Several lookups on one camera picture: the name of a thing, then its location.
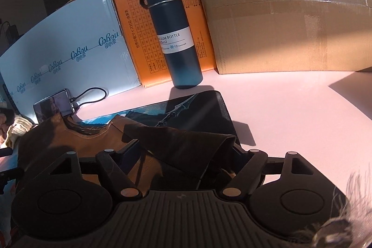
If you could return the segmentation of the printed desk mat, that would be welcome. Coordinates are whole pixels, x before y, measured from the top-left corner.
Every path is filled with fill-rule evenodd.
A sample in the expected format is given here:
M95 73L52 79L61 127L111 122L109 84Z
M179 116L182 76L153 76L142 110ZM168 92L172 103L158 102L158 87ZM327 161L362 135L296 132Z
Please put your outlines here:
M237 136L221 93L204 91L109 115L83 119L80 125L101 126L120 115L146 126L169 126L179 130Z

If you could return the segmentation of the smartphone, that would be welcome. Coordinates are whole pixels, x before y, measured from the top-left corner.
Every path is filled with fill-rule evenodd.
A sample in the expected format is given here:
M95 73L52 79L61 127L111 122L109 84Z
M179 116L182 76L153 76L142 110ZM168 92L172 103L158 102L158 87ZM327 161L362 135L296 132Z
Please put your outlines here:
M46 121L58 113L60 113L62 117L74 113L71 96L67 89L62 89L36 102L33 105L33 110L39 123Z

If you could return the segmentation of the orange cardboard box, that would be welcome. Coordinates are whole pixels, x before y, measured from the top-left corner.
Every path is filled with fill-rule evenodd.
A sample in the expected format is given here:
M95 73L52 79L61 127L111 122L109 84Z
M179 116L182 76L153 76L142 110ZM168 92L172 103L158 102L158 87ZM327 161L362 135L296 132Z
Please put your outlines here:
M139 0L114 0L139 80L144 87L170 81L165 57L148 10ZM213 44L201 0L182 0L203 71L216 68Z

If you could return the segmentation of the brown cardboard box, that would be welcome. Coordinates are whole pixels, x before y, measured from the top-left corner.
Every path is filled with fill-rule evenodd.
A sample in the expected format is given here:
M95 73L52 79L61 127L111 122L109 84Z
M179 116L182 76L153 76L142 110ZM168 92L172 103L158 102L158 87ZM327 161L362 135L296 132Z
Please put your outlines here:
M202 0L220 74L371 70L371 0Z

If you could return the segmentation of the white cloth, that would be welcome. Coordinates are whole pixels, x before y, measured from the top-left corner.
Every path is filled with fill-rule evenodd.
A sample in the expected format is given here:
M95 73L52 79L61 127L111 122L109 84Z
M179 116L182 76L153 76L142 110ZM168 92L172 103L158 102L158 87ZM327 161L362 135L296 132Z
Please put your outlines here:
M12 109L1 108L1 148L14 148L16 142L34 124L27 118L17 115Z

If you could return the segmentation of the black power adapter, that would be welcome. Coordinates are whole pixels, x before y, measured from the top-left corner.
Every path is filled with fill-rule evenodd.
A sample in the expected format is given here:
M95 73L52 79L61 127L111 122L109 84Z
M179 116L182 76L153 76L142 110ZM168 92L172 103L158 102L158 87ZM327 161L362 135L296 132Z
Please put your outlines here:
M10 41L17 41L19 39L19 33L16 25L9 25L6 30L6 37Z

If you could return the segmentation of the brown leather jacket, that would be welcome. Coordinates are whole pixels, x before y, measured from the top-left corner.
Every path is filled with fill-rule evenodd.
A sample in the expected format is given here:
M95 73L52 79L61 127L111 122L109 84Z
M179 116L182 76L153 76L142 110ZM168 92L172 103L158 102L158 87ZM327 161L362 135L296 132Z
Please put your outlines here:
M57 114L20 138L18 167L25 173L17 190L66 152L94 157L105 149L118 151L133 139L139 146L128 151L123 170L142 193L193 191L231 180L224 165L233 135L145 126L120 115L103 127L82 127Z

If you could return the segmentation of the dark blue vacuum bottle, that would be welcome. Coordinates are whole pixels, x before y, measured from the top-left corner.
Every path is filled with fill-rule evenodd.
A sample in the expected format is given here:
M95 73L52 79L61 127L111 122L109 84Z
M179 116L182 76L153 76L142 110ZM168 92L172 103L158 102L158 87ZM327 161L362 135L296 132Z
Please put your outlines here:
M139 0L149 11L173 86L189 89L203 80L182 0Z

